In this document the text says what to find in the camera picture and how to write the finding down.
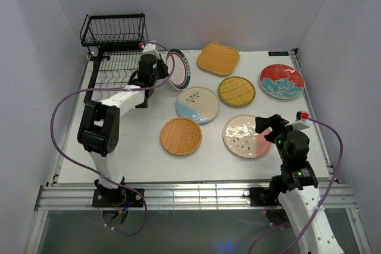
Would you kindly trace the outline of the cream pink plate with sprig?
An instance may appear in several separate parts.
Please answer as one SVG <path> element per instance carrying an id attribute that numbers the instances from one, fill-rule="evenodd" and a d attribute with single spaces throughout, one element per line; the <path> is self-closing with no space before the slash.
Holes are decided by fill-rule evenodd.
<path id="1" fill-rule="evenodd" d="M 255 159 L 264 156 L 270 150 L 271 143 L 266 141 L 264 136 L 271 132 L 271 128 L 267 128 L 261 134 L 257 133 L 255 119 L 253 115 L 238 115 L 226 123 L 223 141 L 235 155 Z"/>

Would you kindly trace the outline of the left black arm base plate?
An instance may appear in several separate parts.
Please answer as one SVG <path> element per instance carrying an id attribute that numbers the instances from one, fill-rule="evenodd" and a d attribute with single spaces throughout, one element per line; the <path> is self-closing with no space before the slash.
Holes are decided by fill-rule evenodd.
<path id="1" fill-rule="evenodd" d="M 142 196 L 144 189 L 136 189 L 139 192 L 132 192 L 125 189 L 99 190 L 93 193 L 92 207 L 94 208 L 124 208 L 127 205 L 133 208 L 143 207 Z"/>

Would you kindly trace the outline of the square orange woven plate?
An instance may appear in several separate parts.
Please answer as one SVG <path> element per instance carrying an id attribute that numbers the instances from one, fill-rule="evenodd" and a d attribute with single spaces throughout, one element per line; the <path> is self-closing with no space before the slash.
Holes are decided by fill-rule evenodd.
<path id="1" fill-rule="evenodd" d="M 239 60 L 240 54 L 236 49 L 220 43 L 209 43 L 201 51 L 197 66 L 218 76 L 228 76 L 234 71 Z"/>

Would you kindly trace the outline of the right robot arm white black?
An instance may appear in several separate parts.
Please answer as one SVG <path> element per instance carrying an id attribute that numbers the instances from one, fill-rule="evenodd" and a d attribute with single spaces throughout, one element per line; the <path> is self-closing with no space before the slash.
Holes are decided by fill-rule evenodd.
<path id="1" fill-rule="evenodd" d="M 278 114 L 256 117 L 255 131 L 261 134 L 271 130 L 264 137 L 275 144 L 282 161 L 280 175 L 271 178 L 260 199 L 281 205 L 288 216 L 296 237 L 283 253 L 295 245 L 301 253 L 343 253 L 323 208 L 328 194 L 320 193 L 318 179 L 307 160 L 310 139 L 302 129 L 309 119 L 306 112 L 298 112 L 293 124 Z"/>

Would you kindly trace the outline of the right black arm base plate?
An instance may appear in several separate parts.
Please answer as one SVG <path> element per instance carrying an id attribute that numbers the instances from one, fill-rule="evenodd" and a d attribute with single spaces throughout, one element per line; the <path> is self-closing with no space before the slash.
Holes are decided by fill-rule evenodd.
<path id="1" fill-rule="evenodd" d="M 250 206 L 280 206 L 269 187 L 251 187 L 242 196 L 249 199 Z"/>

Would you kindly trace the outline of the aluminium front rail frame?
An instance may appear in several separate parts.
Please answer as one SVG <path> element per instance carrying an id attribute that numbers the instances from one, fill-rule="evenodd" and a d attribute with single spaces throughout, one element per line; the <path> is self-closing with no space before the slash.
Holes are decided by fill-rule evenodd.
<path id="1" fill-rule="evenodd" d="M 145 200 L 150 211 L 180 210 L 238 210 L 249 209 L 247 190 L 267 187 L 265 182 L 250 183 L 180 183 L 138 184 L 145 190 Z M 85 210 L 91 209 L 95 186 L 92 184 L 67 184 L 41 187 L 35 210 Z"/>

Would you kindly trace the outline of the blue label sticker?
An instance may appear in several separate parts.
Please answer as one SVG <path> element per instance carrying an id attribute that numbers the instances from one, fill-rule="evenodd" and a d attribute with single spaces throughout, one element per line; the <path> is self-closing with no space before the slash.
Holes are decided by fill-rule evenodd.
<path id="1" fill-rule="evenodd" d="M 288 51 L 268 51 L 270 57 L 288 57 Z"/>

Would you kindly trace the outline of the cream blue plate with sprig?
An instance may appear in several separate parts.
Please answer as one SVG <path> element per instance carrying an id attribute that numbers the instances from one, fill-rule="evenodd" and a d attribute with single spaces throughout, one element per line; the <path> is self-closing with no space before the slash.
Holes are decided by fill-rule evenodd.
<path id="1" fill-rule="evenodd" d="M 190 87 L 178 95 L 175 109 L 178 116 L 189 118 L 201 125 L 218 116 L 220 101 L 217 95 L 206 87 Z"/>

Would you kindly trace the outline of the round yellow green woven plate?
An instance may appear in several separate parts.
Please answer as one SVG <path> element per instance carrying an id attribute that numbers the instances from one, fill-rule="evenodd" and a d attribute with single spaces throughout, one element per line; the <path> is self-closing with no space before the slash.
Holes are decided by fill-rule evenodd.
<path id="1" fill-rule="evenodd" d="M 230 76 L 223 79 L 219 84 L 218 96 L 228 106 L 243 108 L 254 101 L 256 90 L 248 79 L 240 76 Z"/>

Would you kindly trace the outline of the white plate green maroon rim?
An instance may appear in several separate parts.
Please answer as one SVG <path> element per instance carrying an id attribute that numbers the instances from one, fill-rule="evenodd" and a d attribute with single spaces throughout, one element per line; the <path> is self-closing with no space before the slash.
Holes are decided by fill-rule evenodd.
<path id="1" fill-rule="evenodd" d="M 191 80 L 191 69 L 188 59 L 184 53 L 178 49 L 171 49 L 171 54 L 167 54 L 165 64 L 168 72 L 171 73 L 169 78 L 170 84 L 177 90 L 185 90 Z"/>

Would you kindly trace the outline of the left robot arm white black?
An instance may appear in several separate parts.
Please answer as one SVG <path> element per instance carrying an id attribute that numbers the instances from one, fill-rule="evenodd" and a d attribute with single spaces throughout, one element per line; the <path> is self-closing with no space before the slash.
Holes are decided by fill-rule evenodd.
<path id="1" fill-rule="evenodd" d="M 100 173 L 95 180 L 97 190 L 113 206 L 122 205 L 127 194 L 120 187 L 124 184 L 124 177 L 111 154 L 118 144 L 120 118 L 131 109 L 146 108 L 156 82 L 167 76 L 168 67 L 160 54 L 143 54 L 138 69 L 129 78 L 126 91 L 100 102 L 85 103 L 77 140 L 89 153 L 95 169 Z"/>

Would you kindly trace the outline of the round orange woven plate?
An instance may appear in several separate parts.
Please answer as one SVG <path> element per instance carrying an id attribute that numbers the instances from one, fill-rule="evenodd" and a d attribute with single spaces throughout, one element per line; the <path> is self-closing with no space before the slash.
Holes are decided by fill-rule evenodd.
<path id="1" fill-rule="evenodd" d="M 202 130 L 194 120 L 174 118 L 163 126 L 160 141 L 163 148 L 173 155 L 189 155 L 199 148 Z"/>

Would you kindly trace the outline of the red plate blue flower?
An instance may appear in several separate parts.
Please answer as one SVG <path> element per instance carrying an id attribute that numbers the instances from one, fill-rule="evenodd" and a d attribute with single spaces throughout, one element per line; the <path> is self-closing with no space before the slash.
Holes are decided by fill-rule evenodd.
<path id="1" fill-rule="evenodd" d="M 284 64 L 265 67 L 260 73 L 260 85 L 269 95 L 284 100 L 297 98 L 305 89 L 303 76 Z"/>

